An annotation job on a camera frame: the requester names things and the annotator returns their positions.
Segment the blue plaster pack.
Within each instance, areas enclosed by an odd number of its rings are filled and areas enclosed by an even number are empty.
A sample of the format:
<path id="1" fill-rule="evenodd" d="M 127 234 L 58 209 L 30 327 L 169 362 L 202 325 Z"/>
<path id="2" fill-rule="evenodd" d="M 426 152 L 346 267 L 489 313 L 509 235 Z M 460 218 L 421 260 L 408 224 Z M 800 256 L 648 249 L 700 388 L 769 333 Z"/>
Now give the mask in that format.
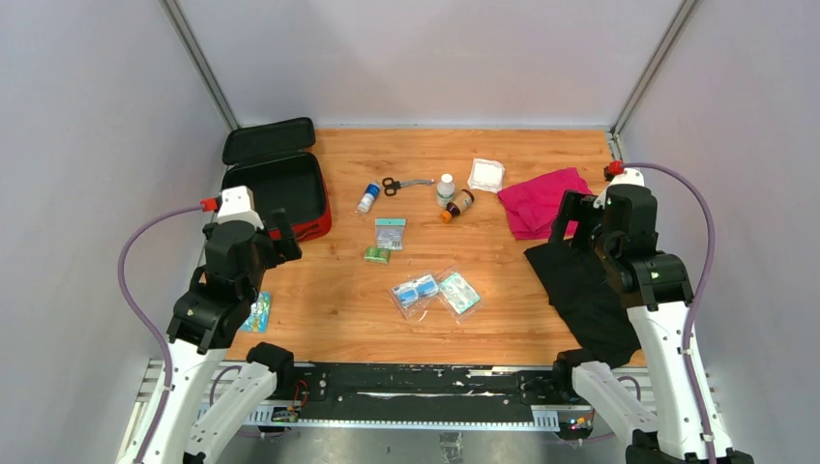
<path id="1" fill-rule="evenodd" d="M 240 327 L 240 330 L 248 333 L 265 333 L 271 312 L 271 302 L 271 294 L 267 291 L 261 292 L 256 302 L 250 306 L 249 317 Z"/>

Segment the green small packet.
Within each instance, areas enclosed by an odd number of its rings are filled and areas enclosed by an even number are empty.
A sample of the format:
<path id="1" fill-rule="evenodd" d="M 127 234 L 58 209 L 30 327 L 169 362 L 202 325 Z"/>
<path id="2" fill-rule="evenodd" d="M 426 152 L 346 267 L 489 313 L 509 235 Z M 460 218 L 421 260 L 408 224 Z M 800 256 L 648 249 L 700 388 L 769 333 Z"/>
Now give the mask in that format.
<path id="1" fill-rule="evenodd" d="M 366 262 L 388 264 L 391 259 L 392 251 L 388 248 L 379 246 L 369 246 L 364 252 L 364 260 Z"/>

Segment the white gauze pack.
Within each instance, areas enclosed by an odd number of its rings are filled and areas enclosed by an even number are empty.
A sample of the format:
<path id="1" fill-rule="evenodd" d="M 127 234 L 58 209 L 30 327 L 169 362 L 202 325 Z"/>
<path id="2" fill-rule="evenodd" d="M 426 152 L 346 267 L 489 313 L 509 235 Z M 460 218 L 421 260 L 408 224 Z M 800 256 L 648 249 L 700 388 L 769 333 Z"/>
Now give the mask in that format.
<path id="1" fill-rule="evenodd" d="M 497 193 L 503 188 L 505 167 L 500 161 L 474 158 L 467 185 L 470 189 L 478 189 Z"/>

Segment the teal topped blister bag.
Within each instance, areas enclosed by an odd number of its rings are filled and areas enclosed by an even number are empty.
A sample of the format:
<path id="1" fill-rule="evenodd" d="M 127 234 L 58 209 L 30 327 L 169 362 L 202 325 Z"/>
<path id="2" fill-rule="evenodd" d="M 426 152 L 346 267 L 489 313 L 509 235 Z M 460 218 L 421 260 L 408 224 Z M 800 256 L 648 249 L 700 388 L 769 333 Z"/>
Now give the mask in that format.
<path id="1" fill-rule="evenodd" d="M 388 250 L 403 250 L 406 219 L 400 217 L 380 217 L 374 222 L 377 247 Z"/>

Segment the white blue small bottle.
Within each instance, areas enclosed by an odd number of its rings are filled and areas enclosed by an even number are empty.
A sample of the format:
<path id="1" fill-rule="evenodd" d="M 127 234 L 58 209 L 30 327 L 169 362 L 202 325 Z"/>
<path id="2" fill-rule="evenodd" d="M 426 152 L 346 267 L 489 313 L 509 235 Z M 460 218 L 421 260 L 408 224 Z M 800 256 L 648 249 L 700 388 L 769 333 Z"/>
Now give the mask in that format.
<path id="1" fill-rule="evenodd" d="M 380 192 L 381 187 L 378 183 L 369 183 L 363 193 L 362 198 L 357 204 L 356 211 L 360 214 L 367 214 L 371 210 L 372 205 L 377 199 Z"/>

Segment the black handled scissors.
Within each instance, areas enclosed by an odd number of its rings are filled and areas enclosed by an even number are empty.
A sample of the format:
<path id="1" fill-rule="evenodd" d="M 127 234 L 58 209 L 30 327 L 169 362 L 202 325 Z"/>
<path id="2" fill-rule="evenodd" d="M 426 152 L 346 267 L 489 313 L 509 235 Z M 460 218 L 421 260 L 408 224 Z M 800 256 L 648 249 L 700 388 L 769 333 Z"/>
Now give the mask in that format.
<path id="1" fill-rule="evenodd" d="M 396 196 L 400 189 L 413 186 L 432 186 L 436 183 L 432 179 L 412 179 L 412 180 L 396 180 L 393 177 L 386 177 L 382 180 L 382 187 L 386 196 Z"/>

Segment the alcohol wipes plastic bag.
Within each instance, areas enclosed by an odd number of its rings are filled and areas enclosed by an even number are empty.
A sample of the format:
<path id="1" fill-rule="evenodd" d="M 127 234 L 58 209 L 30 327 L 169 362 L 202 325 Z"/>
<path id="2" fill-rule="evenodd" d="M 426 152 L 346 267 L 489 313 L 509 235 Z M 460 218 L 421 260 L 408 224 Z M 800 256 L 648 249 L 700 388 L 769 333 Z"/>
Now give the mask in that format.
<path id="1" fill-rule="evenodd" d="M 438 281 L 432 273 L 412 275 L 388 290 L 394 306 L 405 319 L 424 312 L 439 293 Z"/>

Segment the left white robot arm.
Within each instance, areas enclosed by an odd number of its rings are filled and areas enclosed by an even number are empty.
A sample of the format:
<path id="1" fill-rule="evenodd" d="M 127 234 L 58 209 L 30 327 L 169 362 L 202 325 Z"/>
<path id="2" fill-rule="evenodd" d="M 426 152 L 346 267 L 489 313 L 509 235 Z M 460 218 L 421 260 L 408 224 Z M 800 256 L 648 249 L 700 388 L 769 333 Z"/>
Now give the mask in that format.
<path id="1" fill-rule="evenodd" d="M 206 262 L 193 271 L 188 291 L 173 306 L 161 334 L 133 299 L 125 262 L 140 235 L 183 213 L 167 212 L 140 226 L 118 258 L 121 292 L 160 344 L 163 358 L 162 377 L 119 459 L 122 463 L 214 463 L 261 401 L 269 396 L 284 399 L 296 387 L 293 354 L 262 342 L 251 349 L 228 390 L 206 412 L 200 410 L 206 388 L 259 296 L 266 271 L 301 258 L 302 251 L 283 210 L 273 212 L 280 233 L 276 240 L 265 226 L 242 219 L 207 224 Z"/>

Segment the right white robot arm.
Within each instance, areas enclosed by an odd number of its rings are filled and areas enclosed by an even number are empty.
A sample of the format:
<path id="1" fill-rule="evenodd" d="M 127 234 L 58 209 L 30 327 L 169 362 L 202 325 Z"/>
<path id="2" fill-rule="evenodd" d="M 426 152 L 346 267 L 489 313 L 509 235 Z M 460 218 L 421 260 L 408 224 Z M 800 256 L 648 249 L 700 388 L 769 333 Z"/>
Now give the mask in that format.
<path id="1" fill-rule="evenodd" d="M 688 319 L 695 298 L 683 261 L 657 249 L 658 202 L 619 184 L 603 198 L 568 190 L 549 242 L 595 253 L 644 353 L 655 399 L 648 409 L 612 369 L 584 349 L 560 353 L 552 389 L 583 399 L 625 447 L 629 463 L 750 463 L 719 423 Z"/>

